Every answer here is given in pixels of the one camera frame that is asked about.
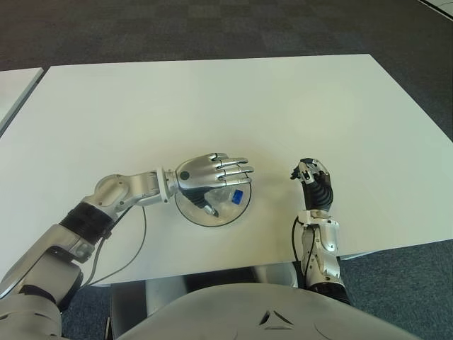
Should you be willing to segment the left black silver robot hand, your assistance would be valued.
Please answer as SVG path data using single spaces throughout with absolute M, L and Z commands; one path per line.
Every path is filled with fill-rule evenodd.
M 249 174 L 254 168 L 247 158 L 229 157 L 225 153 L 210 153 L 189 159 L 176 170 L 178 190 L 195 206 L 208 215 L 219 217 L 218 210 L 205 198 L 205 194 L 229 186 L 252 182 Z

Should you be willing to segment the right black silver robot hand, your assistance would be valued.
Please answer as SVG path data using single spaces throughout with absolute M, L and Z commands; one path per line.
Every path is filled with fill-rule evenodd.
M 290 179 L 297 179 L 302 184 L 307 210 L 326 212 L 330 210 L 333 203 L 331 177 L 327 168 L 318 159 L 300 159 Z

